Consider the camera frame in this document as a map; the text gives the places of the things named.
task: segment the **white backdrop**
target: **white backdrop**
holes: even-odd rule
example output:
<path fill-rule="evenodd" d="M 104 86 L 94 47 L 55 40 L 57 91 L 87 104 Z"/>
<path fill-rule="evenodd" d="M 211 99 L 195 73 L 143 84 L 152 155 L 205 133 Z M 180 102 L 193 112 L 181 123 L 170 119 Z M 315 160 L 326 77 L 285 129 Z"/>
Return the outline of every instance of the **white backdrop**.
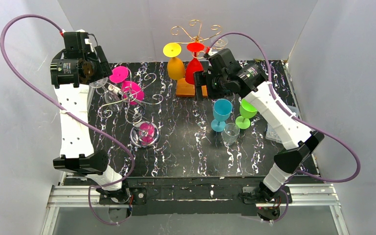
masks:
<path fill-rule="evenodd" d="M 211 25 L 223 32 L 250 34 L 266 50 L 269 59 L 286 60 L 317 0 L 59 0 L 74 30 L 94 33 L 109 62 L 168 61 L 162 53 L 169 42 L 186 41 L 172 36 L 173 26 L 183 26 L 191 35 L 198 28 L 190 20 L 203 22 L 202 37 L 212 35 Z M 228 37 L 236 59 L 262 58 L 248 39 Z M 183 48 L 179 56 L 191 60 Z"/>
<path fill-rule="evenodd" d="M 0 33 L 14 17 L 31 13 L 72 30 L 56 0 L 0 0 Z M 57 29 L 24 19 L 9 29 L 5 44 L 20 73 L 55 97 L 49 64 L 64 46 Z M 41 232 L 51 185 L 61 174 L 52 166 L 61 146 L 58 112 L 13 74 L 0 52 L 0 235 Z"/>
<path fill-rule="evenodd" d="M 289 68 L 303 117 L 360 156 L 359 176 L 334 184 L 350 234 L 376 234 L 376 1 L 319 0 Z M 351 154 L 329 138 L 316 155 L 324 177 L 355 171 Z"/>

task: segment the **black marble table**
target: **black marble table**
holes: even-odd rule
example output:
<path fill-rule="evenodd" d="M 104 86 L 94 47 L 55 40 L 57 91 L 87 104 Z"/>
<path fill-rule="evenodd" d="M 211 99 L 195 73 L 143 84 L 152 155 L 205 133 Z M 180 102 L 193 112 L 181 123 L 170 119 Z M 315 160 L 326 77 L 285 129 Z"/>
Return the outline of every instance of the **black marble table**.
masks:
<path fill-rule="evenodd" d="M 255 63 L 241 61 L 241 65 Z M 225 147 L 221 133 L 211 129 L 212 104 L 215 100 L 176 97 L 176 81 L 171 80 L 166 71 L 166 62 L 112 64 L 127 66 L 132 71 L 132 81 L 141 87 L 150 83 L 152 78 L 144 80 L 147 73 L 153 72 L 157 80 L 145 90 L 145 100 L 156 102 L 154 94 L 161 94 L 164 99 L 158 105 L 147 105 L 144 117 L 154 122 L 161 137 L 152 148 L 138 149 L 130 143 L 132 125 L 124 119 L 124 110 L 114 112 L 109 118 L 97 115 L 98 108 L 105 104 L 100 88 L 94 93 L 89 123 L 113 135 L 132 150 L 136 164 L 132 177 L 205 177 L 205 176 L 265 176 L 273 165 L 274 155 L 282 150 L 282 145 L 265 139 L 267 122 L 258 113 L 251 119 L 252 126 L 241 131 L 236 143 Z M 281 61 L 271 61 L 272 75 L 276 92 L 283 101 L 295 106 L 288 81 Z M 233 104 L 233 113 L 227 123 L 234 122 L 239 116 L 240 97 L 227 98 Z M 129 170 L 130 160 L 127 154 L 104 136 L 91 131 L 94 149 L 105 149 L 111 159 L 110 166 L 124 175 Z M 312 158 L 301 167 L 316 174 Z"/>

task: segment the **wooden base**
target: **wooden base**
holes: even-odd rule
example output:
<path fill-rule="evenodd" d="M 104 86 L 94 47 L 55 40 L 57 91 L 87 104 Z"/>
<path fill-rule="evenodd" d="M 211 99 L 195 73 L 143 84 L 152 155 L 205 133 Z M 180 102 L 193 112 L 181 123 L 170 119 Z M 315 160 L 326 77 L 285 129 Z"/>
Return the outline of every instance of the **wooden base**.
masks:
<path fill-rule="evenodd" d="M 185 81 L 185 78 L 179 79 L 176 83 L 176 96 L 195 97 L 195 87 Z M 202 86 L 202 96 L 207 98 L 207 87 Z"/>

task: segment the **glass base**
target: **glass base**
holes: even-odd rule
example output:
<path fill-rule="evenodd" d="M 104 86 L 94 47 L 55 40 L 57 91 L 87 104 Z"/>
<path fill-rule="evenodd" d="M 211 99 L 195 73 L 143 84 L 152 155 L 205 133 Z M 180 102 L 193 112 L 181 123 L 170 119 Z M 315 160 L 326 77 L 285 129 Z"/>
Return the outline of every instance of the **glass base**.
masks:
<path fill-rule="evenodd" d="M 239 116 L 235 119 L 235 123 L 240 129 L 247 129 L 250 127 L 251 122 L 248 118 L 243 118 L 242 116 Z"/>
<path fill-rule="evenodd" d="M 224 131 L 224 127 L 226 126 L 226 122 L 225 121 L 217 121 L 217 120 L 212 120 L 211 122 L 211 128 L 215 131 L 215 132 L 222 132 Z"/>
<path fill-rule="evenodd" d="M 226 146 L 226 147 L 229 147 L 229 146 L 233 145 L 233 143 L 235 143 L 235 141 L 234 141 L 234 142 L 226 142 L 226 141 L 223 141 L 223 144 L 224 144 L 224 146 Z"/>

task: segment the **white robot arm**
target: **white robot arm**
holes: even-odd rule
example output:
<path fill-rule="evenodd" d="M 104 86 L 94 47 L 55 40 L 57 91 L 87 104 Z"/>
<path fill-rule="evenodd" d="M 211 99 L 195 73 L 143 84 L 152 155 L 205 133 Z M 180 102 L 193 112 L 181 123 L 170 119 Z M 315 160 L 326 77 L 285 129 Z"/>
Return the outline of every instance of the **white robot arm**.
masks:
<path fill-rule="evenodd" d="M 260 183 L 261 197 L 270 200 L 275 192 L 294 174 L 323 140 L 324 135 L 312 131 L 288 116 L 276 103 L 293 114 L 275 93 L 272 97 L 267 75 L 256 64 L 242 67 L 228 48 L 209 56 L 211 68 L 206 72 L 194 73 L 196 98 L 202 100 L 202 86 L 207 86 L 208 97 L 223 98 L 238 94 L 253 105 L 264 119 L 275 129 L 282 140 L 284 150 L 274 157 L 273 167 Z"/>
<path fill-rule="evenodd" d="M 63 32 L 63 37 L 65 49 L 50 65 L 51 83 L 58 102 L 66 108 L 60 111 L 62 142 L 60 157 L 53 160 L 54 168 L 78 173 L 101 186 L 115 182 L 122 176 L 109 166 L 107 153 L 104 150 L 94 152 L 88 127 L 66 114 L 71 112 L 88 122 L 89 84 L 111 75 L 112 70 L 101 46 L 93 48 L 87 32 Z M 103 190 L 118 190 L 121 186 L 119 182 Z"/>

